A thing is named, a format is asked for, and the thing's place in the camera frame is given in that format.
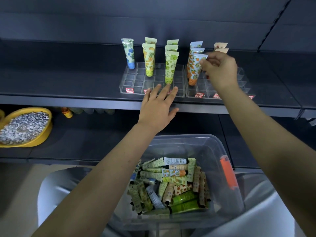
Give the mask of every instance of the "hand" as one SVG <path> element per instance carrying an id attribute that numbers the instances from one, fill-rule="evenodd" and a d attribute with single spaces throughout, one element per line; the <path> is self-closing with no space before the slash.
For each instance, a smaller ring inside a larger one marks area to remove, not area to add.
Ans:
<path id="1" fill-rule="evenodd" d="M 178 88 L 174 87 L 169 96 L 165 99 L 170 84 L 167 84 L 157 96 L 161 85 L 158 84 L 153 90 L 147 89 L 140 109 L 138 124 L 145 125 L 152 129 L 155 134 L 162 131 L 176 116 L 179 108 L 169 112 L 169 108 L 176 97 Z"/>
<path id="2" fill-rule="evenodd" d="M 231 87 L 238 87 L 237 64 L 235 58 L 219 51 L 207 53 L 207 60 L 201 60 L 203 70 L 210 76 L 211 83 L 217 92 Z"/>

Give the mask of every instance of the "left hand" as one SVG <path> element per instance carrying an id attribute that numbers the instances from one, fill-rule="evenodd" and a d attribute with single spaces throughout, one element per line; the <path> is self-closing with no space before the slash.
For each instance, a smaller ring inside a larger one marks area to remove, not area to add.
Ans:
<path id="1" fill-rule="evenodd" d="M 170 84 L 167 84 L 157 96 L 160 87 L 161 85 L 158 84 L 153 90 L 147 90 L 138 119 L 138 124 L 145 125 L 152 129 L 155 134 L 162 131 L 179 111 L 179 108 L 174 108 L 169 112 L 169 108 L 176 97 L 178 88 L 174 87 L 172 92 L 165 99 Z"/>

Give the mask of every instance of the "small bottle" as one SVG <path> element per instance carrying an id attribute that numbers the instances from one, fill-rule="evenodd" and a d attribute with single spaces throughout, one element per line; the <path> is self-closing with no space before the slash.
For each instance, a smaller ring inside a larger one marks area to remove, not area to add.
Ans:
<path id="1" fill-rule="evenodd" d="M 67 117 L 67 118 L 73 117 L 73 114 L 72 114 L 71 110 L 69 110 L 68 107 L 62 107 L 62 108 L 61 108 L 61 112 L 62 112 L 62 113 L 65 115 L 65 117 Z"/>

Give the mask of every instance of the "yellow tray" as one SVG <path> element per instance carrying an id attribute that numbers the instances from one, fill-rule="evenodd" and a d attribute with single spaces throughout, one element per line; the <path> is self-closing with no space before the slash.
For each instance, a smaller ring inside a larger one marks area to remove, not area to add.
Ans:
<path id="1" fill-rule="evenodd" d="M 23 108 L 23 109 L 19 109 L 17 111 L 12 112 L 11 114 L 7 115 L 4 119 L 2 119 L 2 121 L 0 122 L 0 130 L 2 130 L 4 128 L 5 125 L 9 124 L 11 119 L 20 116 L 22 114 L 26 114 L 26 113 L 30 113 L 30 112 L 46 112 L 49 115 L 49 120 L 47 125 L 45 126 L 45 128 L 43 129 L 43 131 L 34 139 L 32 139 L 29 142 L 23 143 L 23 144 L 16 144 L 16 145 L 5 145 L 2 144 L 0 142 L 0 147 L 4 147 L 4 148 L 10 148 L 10 147 L 33 147 L 33 146 L 37 146 L 41 143 L 43 143 L 47 137 L 49 136 L 49 134 L 52 131 L 52 113 L 49 109 L 46 108 L 41 108 L 41 107 L 30 107 L 30 108 Z"/>

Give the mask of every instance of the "clear plastic grid tray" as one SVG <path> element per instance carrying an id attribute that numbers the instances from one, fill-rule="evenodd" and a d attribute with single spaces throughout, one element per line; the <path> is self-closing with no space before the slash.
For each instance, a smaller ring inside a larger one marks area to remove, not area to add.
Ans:
<path id="1" fill-rule="evenodd" d="M 188 84 L 186 75 L 185 79 L 185 89 L 187 97 L 219 99 L 217 91 L 215 91 L 214 87 L 211 84 L 211 81 L 207 79 L 205 72 L 200 73 L 195 86 L 190 86 Z M 255 95 L 251 94 L 251 85 L 245 75 L 243 68 L 241 67 L 238 67 L 237 69 L 237 81 L 239 87 L 243 90 L 243 92 L 246 93 L 251 99 L 253 99 Z"/>
<path id="2" fill-rule="evenodd" d="M 174 86 L 177 86 L 179 89 L 176 95 L 177 97 L 185 96 L 185 81 L 183 76 L 184 65 L 176 65 L 170 91 L 173 89 Z M 148 77 L 145 74 L 145 63 L 136 62 L 135 69 L 129 69 L 128 65 L 126 65 L 119 88 L 121 93 L 144 95 L 148 88 L 153 89 L 157 84 L 161 84 L 160 91 L 166 85 L 165 64 L 156 63 L 154 75 Z"/>

